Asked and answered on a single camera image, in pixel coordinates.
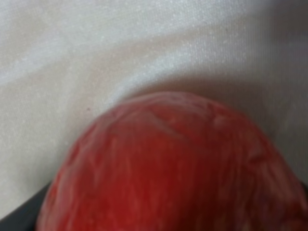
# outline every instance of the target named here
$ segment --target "white fabric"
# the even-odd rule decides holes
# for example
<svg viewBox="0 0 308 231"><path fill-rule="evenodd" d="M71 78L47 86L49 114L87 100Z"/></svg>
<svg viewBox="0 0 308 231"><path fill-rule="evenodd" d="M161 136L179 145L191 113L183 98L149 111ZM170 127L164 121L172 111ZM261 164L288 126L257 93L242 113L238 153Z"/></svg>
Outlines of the white fabric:
<svg viewBox="0 0 308 231"><path fill-rule="evenodd" d="M308 182L308 1L1 0L0 218L119 100L187 90L248 114Z"/></svg>

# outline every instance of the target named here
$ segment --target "apple skin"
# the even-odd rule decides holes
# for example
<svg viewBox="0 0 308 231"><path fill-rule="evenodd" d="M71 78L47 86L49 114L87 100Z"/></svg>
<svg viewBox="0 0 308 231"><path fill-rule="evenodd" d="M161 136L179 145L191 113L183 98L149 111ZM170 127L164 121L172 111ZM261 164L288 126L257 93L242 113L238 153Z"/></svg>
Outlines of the apple skin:
<svg viewBox="0 0 308 231"><path fill-rule="evenodd" d="M37 231L307 231L299 181L244 115L190 93L125 101L76 141Z"/></svg>

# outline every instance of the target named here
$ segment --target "red apple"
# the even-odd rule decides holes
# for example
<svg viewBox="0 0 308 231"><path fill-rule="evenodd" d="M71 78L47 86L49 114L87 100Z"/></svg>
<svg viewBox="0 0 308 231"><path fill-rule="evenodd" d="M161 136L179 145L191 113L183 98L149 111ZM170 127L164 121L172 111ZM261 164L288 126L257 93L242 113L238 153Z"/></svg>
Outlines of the red apple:
<svg viewBox="0 0 308 231"><path fill-rule="evenodd" d="M307 231L299 181L243 115L179 92L121 103L77 140L37 231Z"/></svg>

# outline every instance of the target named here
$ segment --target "black surface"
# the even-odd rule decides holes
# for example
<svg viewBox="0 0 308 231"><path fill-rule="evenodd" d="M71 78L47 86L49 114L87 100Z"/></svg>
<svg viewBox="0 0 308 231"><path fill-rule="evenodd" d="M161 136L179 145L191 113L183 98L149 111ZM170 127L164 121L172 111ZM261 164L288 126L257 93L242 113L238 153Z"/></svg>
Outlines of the black surface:
<svg viewBox="0 0 308 231"><path fill-rule="evenodd" d="M302 184L308 199L308 187ZM34 195L30 200L0 220L0 231L34 231L40 207L49 185Z"/></svg>

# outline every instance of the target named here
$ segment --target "dark edge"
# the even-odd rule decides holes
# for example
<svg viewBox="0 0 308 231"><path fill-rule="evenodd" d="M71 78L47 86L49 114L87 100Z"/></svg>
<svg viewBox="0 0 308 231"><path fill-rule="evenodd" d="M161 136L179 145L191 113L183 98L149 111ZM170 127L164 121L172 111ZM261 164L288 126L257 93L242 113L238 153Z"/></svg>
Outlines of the dark edge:
<svg viewBox="0 0 308 231"><path fill-rule="evenodd" d="M11 214L0 220L0 231L33 231L48 188L49 184Z"/></svg>
<svg viewBox="0 0 308 231"><path fill-rule="evenodd" d="M306 194L306 198L307 198L307 201L308 201L308 186L305 185L304 183L302 183L302 186L304 188L304 191L305 191L305 194Z"/></svg>

